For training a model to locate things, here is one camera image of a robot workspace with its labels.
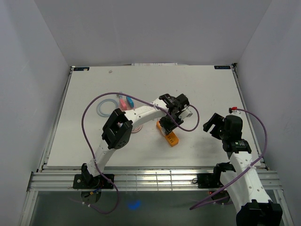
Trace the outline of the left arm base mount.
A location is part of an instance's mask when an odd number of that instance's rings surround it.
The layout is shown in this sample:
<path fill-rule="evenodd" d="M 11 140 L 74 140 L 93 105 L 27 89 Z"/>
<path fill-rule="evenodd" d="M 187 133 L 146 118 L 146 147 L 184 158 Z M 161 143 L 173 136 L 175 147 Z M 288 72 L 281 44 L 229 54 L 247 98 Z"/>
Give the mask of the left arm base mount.
<path fill-rule="evenodd" d="M 87 182 L 84 176 L 81 174 L 76 174 L 73 180 L 73 189 L 113 189 L 114 186 L 104 179 L 101 175 L 92 178 L 92 181 Z"/>

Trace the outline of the coral pink plug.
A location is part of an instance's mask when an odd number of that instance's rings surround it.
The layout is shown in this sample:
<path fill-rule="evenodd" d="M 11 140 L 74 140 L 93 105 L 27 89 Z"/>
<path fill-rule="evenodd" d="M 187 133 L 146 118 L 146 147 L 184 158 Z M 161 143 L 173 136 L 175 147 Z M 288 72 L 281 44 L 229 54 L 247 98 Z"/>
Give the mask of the coral pink plug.
<path fill-rule="evenodd" d="M 127 110 L 127 104 L 125 103 L 124 99 L 122 99 L 122 98 L 119 100 L 119 106 L 122 111 Z"/>

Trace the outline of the blue charger plug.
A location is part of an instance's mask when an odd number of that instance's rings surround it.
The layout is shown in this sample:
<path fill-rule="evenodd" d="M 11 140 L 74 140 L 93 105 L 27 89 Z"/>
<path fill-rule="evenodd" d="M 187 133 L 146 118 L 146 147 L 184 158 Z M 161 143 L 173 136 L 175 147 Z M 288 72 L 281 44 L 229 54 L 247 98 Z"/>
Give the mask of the blue charger plug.
<path fill-rule="evenodd" d="M 127 101 L 128 106 L 129 106 L 131 109 L 133 109 L 133 108 L 135 107 L 135 104 L 134 104 L 134 102 L 133 102 L 133 100 L 132 100 L 131 97 L 126 97 L 126 101 Z"/>

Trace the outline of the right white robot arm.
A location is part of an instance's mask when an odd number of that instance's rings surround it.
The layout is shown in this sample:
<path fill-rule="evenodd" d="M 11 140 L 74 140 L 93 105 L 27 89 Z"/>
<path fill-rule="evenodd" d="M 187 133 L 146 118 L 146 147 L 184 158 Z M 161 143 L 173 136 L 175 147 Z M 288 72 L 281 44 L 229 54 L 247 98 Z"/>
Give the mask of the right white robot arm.
<path fill-rule="evenodd" d="M 213 183 L 226 187 L 236 209 L 238 226 L 278 226 L 283 211 L 267 194 L 256 167 L 252 165 L 252 150 L 242 138 L 243 120 L 237 114 L 223 117 L 217 113 L 203 125 L 205 132 L 222 141 L 229 162 L 218 163 L 212 175 Z"/>

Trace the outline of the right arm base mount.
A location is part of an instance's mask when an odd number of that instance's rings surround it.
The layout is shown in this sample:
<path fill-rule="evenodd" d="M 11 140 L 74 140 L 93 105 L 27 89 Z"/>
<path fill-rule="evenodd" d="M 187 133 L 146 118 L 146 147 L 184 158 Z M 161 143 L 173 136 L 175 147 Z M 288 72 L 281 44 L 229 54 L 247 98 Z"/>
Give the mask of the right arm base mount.
<path fill-rule="evenodd" d="M 221 182 L 222 176 L 225 176 L 226 172 L 222 172 L 220 176 L 214 175 L 214 173 L 198 173 L 197 176 L 191 180 L 192 184 L 197 185 L 198 188 L 222 188 L 223 186 L 227 187 L 234 184 L 233 180 L 223 184 Z"/>

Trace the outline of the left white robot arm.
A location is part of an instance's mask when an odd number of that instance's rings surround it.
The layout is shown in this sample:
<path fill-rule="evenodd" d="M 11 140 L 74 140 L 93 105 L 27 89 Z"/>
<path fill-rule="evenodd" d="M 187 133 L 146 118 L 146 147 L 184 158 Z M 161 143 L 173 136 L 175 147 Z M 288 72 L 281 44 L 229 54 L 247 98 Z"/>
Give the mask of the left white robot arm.
<path fill-rule="evenodd" d="M 140 101 L 144 105 L 123 111 L 115 109 L 103 126 L 102 141 L 96 152 L 92 152 L 92 160 L 81 167 L 83 182 L 89 188 L 99 185 L 99 175 L 105 165 L 118 149 L 128 144 L 132 130 L 149 121 L 159 118 L 161 134 L 167 136 L 183 123 L 192 112 L 190 103 L 184 94 L 173 97 L 169 94 L 159 96 L 151 103 Z"/>

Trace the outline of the white grey charger plug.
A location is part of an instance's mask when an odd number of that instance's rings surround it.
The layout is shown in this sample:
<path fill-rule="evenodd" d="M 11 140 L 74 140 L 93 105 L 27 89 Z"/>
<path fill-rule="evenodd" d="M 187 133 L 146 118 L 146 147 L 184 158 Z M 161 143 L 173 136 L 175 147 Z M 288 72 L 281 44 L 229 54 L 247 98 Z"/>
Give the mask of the white grey charger plug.
<path fill-rule="evenodd" d="M 165 136 L 165 130 L 162 128 L 161 125 L 159 125 L 159 130 L 160 130 L 160 133 L 162 134 L 162 136 Z"/>

